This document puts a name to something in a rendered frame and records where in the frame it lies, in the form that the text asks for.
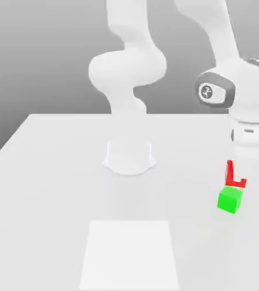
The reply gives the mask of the small green cube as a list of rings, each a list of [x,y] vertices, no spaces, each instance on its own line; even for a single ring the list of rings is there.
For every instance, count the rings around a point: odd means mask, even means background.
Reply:
[[[217,207],[231,214],[235,214],[241,205],[243,191],[232,186],[225,186],[220,191]]]

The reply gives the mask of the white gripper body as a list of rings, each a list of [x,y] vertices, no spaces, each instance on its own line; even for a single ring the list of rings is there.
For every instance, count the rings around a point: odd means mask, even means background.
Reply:
[[[259,156],[259,149],[252,147],[233,147],[233,161],[235,164],[253,164]]]

